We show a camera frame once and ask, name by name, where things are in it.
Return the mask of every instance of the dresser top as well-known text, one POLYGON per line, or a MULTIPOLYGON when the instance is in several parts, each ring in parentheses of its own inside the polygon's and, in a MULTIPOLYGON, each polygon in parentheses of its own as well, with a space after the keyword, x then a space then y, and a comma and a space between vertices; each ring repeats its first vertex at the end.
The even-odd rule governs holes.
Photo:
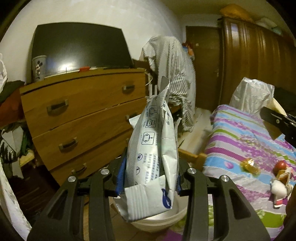
POLYGON ((142 68, 138 68, 138 69, 94 69, 94 70, 89 70, 89 71, 59 74, 59 75, 48 77, 45 80, 35 82, 35 83, 29 84, 29 85, 26 85, 26 86, 20 88, 20 94, 24 95, 25 93, 34 91, 36 89, 40 89, 42 87, 56 84, 59 82, 64 82, 67 80, 79 79, 79 78, 96 76, 96 75, 104 75, 104 74, 141 73, 144 71, 145 71, 145 69, 142 69, 142 68))

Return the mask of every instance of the colorful striped bedding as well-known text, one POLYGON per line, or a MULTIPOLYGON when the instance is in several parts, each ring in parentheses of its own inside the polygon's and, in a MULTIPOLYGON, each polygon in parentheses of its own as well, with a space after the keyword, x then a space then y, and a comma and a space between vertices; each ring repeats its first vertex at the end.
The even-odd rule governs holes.
MULTIPOLYGON (((213 133, 205 150, 208 157, 204 174, 216 178, 228 175, 256 210, 273 240, 283 228, 286 205, 273 208, 270 193, 270 180, 274 178, 272 169, 276 162, 285 160, 296 171, 296 149, 284 140, 283 135, 273 141, 261 119, 228 105, 220 105, 211 122, 213 133), (241 170, 239 164, 246 158, 254 159, 260 166, 259 176, 241 170)), ((209 216, 209 224, 213 226, 211 199, 209 216)))

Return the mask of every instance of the television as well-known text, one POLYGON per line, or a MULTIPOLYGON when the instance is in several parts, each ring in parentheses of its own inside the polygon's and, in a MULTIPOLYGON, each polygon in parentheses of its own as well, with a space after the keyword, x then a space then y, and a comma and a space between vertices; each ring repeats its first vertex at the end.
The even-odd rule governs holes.
POLYGON ((131 68, 119 28, 91 23, 48 23, 35 31, 32 59, 46 55, 45 77, 91 68, 131 68))

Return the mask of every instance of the drawer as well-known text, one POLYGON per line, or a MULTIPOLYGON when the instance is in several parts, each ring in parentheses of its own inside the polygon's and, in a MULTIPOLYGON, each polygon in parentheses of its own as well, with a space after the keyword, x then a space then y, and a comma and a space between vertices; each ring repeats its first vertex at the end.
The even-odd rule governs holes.
POLYGON ((60 185, 73 174, 72 171, 76 172, 76 176, 79 178, 87 177, 118 157, 127 146, 127 139, 130 138, 132 132, 133 130, 129 129, 111 140, 52 169, 50 173, 60 185))
POLYGON ((126 115, 141 114, 146 99, 129 101, 65 123, 33 138, 48 170, 131 128, 126 115))
POLYGON ((145 96, 145 74, 85 77, 53 84, 23 96, 32 137, 79 117, 145 96))

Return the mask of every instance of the silver bolt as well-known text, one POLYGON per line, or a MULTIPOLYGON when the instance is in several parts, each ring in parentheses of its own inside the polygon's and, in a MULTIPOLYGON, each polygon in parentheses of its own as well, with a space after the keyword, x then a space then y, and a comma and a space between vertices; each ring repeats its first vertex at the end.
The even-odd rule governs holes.
POLYGON ((109 172, 110 172, 110 171, 109 171, 107 168, 101 170, 101 174, 102 174, 102 175, 108 175, 109 172))
POLYGON ((229 177, 226 175, 221 176, 222 181, 224 182, 228 182, 229 181, 229 177))
POLYGON ((68 177, 68 182, 70 182, 70 183, 74 182, 75 180, 76 180, 76 177, 74 177, 74 176, 68 177))
POLYGON ((187 170, 190 174, 195 174, 196 173, 196 169, 194 169, 193 167, 188 168, 187 170))

